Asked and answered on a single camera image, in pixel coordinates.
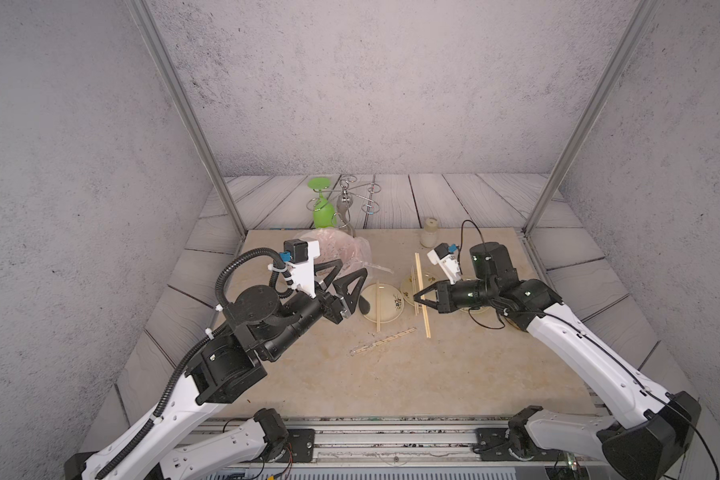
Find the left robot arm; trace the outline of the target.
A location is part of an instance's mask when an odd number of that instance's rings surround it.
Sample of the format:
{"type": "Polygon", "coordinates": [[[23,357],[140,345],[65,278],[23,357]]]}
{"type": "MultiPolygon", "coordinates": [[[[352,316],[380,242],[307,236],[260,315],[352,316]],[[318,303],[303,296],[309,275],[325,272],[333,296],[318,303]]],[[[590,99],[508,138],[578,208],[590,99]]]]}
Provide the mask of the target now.
{"type": "Polygon", "coordinates": [[[289,264],[270,248],[233,260],[215,285],[223,324],[184,355],[151,411],[100,451],[70,457],[66,478],[200,479],[234,463],[277,457],[289,432],[273,408],[205,441],[181,442],[264,379],[264,364],[318,320],[339,324],[356,311],[368,272],[342,276],[341,268],[338,260],[289,264]]]}

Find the bamboo chopsticks pair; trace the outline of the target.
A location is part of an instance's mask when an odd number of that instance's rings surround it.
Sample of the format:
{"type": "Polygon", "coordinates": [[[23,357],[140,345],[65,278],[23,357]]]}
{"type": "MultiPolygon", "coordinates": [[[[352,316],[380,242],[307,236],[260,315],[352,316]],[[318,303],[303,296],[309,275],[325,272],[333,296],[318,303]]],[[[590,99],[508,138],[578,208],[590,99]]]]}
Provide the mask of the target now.
{"type": "MultiPolygon", "coordinates": [[[[423,278],[423,270],[422,270],[422,265],[421,265],[420,254],[418,252],[415,252],[414,258],[415,258],[416,277],[417,277],[417,282],[418,282],[418,287],[419,287],[418,293],[421,294],[420,298],[421,298],[421,301],[423,302],[425,300],[424,295],[426,294],[426,292],[424,290],[426,287],[425,287],[425,284],[423,281],[424,278],[423,278]]],[[[424,305],[422,302],[420,303],[420,306],[422,309],[422,315],[423,315],[423,320],[424,320],[425,334],[426,334],[427,339],[431,339],[432,337],[431,337],[431,329],[430,329],[428,311],[427,311],[426,305],[424,305]]]]}
{"type": "Polygon", "coordinates": [[[376,332],[381,331],[381,301],[380,301],[380,295],[381,295],[381,286],[380,283],[377,282],[375,285],[375,322],[376,322],[376,332]]]}
{"type": "Polygon", "coordinates": [[[414,299],[414,295],[417,292],[417,274],[416,274],[415,268],[411,269],[410,277],[411,277],[411,295],[410,295],[411,302],[414,307],[415,316],[418,316],[419,315],[419,305],[416,303],[416,301],[414,299]]]}

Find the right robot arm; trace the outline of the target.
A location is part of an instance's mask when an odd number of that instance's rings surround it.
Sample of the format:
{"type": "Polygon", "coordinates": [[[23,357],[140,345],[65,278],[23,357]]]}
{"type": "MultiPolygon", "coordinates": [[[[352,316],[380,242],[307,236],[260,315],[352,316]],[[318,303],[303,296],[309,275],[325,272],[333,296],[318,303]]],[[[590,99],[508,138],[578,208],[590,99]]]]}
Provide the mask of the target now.
{"type": "Polygon", "coordinates": [[[604,401],[609,415],[582,416],[528,406],[508,422],[510,454],[529,461],[544,450],[607,462],[624,479],[661,479],[697,438],[701,406],[689,393],[672,393],[603,343],[538,279],[522,280],[507,248],[473,246],[475,271],[465,280],[455,245],[427,254],[446,277],[415,293],[416,303],[441,314],[491,307],[558,355],[604,401]]]}

